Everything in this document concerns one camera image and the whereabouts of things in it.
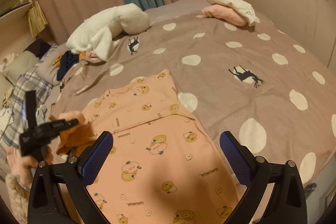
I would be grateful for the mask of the person's left hand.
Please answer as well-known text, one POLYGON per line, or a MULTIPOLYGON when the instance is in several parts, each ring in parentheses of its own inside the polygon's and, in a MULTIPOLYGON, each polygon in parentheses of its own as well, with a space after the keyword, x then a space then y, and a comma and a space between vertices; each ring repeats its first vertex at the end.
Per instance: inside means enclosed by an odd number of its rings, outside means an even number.
POLYGON ((18 149, 9 147, 6 149, 6 159, 13 174, 18 182, 26 189, 30 189, 33 183, 31 168, 37 168, 39 162, 31 155, 21 156, 18 149))

